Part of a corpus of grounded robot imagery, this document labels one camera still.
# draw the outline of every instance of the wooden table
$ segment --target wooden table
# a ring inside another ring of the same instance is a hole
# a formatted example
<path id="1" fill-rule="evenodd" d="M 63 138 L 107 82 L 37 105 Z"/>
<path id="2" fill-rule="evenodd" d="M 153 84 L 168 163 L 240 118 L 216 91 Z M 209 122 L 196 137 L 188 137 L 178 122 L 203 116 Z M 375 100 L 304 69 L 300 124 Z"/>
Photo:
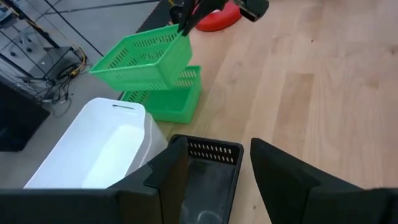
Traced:
<path id="1" fill-rule="evenodd" d="M 270 223 L 250 140 L 360 187 L 398 186 L 398 1 L 275 0 L 258 22 L 192 31 L 203 93 L 164 134 L 241 142 L 230 223 Z"/>

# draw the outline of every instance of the white plastic bin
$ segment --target white plastic bin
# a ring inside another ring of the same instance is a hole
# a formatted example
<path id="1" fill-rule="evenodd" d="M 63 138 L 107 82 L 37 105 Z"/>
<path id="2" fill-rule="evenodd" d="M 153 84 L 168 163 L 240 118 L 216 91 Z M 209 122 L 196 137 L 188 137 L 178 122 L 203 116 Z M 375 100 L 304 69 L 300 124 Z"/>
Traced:
<path id="1" fill-rule="evenodd" d="M 104 189 L 166 147 L 142 105 L 96 98 L 83 107 L 25 189 Z"/>

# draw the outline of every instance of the gray floor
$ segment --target gray floor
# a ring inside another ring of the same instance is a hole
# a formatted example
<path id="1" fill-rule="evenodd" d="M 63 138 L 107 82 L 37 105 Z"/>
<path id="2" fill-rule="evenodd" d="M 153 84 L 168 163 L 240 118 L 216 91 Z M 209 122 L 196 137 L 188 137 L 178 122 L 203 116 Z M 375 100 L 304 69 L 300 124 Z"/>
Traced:
<path id="1" fill-rule="evenodd" d="M 136 0 L 49 0 L 59 11 L 81 9 L 91 6 L 104 6 L 121 2 L 132 2 Z M 79 45 L 90 59 L 89 63 L 96 63 L 101 56 L 93 50 L 76 32 L 61 20 L 57 14 L 51 14 L 52 10 L 43 0 L 22 0 L 19 2 L 24 12 L 38 25 L 47 30 L 51 37 L 61 46 L 73 44 Z M 100 52 L 105 54 L 123 36 L 133 34 L 144 22 L 146 17 L 155 8 L 156 2 L 136 4 L 119 7 L 108 7 L 104 9 L 90 9 L 85 11 L 65 12 L 62 15 L 81 32 Z M 24 21 L 16 24 L 18 29 L 31 29 Z M 14 29 L 2 30 L 12 39 L 17 37 Z M 34 35 L 33 52 L 28 56 L 33 60 L 43 56 L 44 51 L 40 41 L 45 46 L 50 46 L 44 39 L 37 39 Z M 9 46 L 12 43 L 0 34 L 0 49 L 4 55 L 9 55 Z M 15 63 L 26 70 L 30 70 L 34 64 L 22 54 L 17 48 L 14 49 L 16 58 L 11 58 Z M 9 75 L 18 75 L 4 63 L 0 63 L 0 69 L 8 71 Z M 110 89 L 107 85 L 92 77 L 90 74 L 80 75 L 71 83 L 70 93 L 72 105 L 61 117 L 55 118 L 50 115 L 41 125 L 35 135 L 29 141 L 26 148 L 21 152 L 0 152 L 0 188 L 21 188 L 30 179 L 41 162 L 47 157 L 54 145 L 69 127 L 77 113 L 91 99 L 96 97 L 117 98 L 119 92 Z M 61 113 L 67 104 L 55 105 L 56 113 Z"/>

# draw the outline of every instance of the yellow wire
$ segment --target yellow wire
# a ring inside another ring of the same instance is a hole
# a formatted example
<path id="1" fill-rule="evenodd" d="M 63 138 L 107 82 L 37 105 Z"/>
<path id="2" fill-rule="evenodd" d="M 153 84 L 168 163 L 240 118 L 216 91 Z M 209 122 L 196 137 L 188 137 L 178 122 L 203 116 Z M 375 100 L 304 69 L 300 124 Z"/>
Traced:
<path id="1" fill-rule="evenodd" d="M 6 3 L 4 3 L 2 0 L 0 0 L 0 2 L 1 2 L 7 9 L 10 9 L 15 15 L 17 15 L 18 17 L 20 16 L 18 12 L 16 12 L 14 9 L 11 9 L 11 8 L 10 8 Z M 37 27 L 37 28 L 39 28 L 39 29 L 41 29 L 42 31 L 45 32 L 45 30 L 44 30 L 43 28 L 39 27 L 36 23 L 34 23 L 34 22 L 32 22 L 32 21 L 29 21 L 29 20 L 27 20 L 27 19 L 24 19 L 24 20 L 25 20 L 27 23 L 29 23 L 30 25 L 35 26 L 35 27 Z M 69 39 L 67 39 L 67 38 L 66 38 L 66 40 L 69 41 L 69 43 L 72 44 L 72 46 L 74 46 L 74 48 L 78 49 L 78 50 L 80 51 L 80 53 L 81 53 L 81 56 L 83 57 L 83 61 L 81 62 L 80 66 L 79 66 L 78 68 L 76 68 L 74 71 L 72 71 L 72 73 L 74 73 L 74 72 L 79 71 L 79 70 L 86 64 L 86 56 L 85 56 L 83 50 L 81 49 L 81 47 L 77 47 L 75 44 L 73 44 L 73 42 L 72 42 L 71 40 L 69 40 Z"/>

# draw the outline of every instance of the green basket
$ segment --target green basket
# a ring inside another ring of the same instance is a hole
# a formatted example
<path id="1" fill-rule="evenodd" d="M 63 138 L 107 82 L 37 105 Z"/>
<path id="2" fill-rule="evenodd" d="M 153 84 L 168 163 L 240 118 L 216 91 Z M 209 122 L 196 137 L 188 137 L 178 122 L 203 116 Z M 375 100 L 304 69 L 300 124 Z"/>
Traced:
<path id="1" fill-rule="evenodd" d="M 201 93 L 200 70 L 201 66 L 188 66 L 172 90 L 129 91 L 121 100 L 144 105 L 156 121 L 189 123 Z"/>
<path id="2" fill-rule="evenodd" d="M 115 90 L 168 90 L 192 58 L 178 24 L 123 38 L 91 70 Z"/>

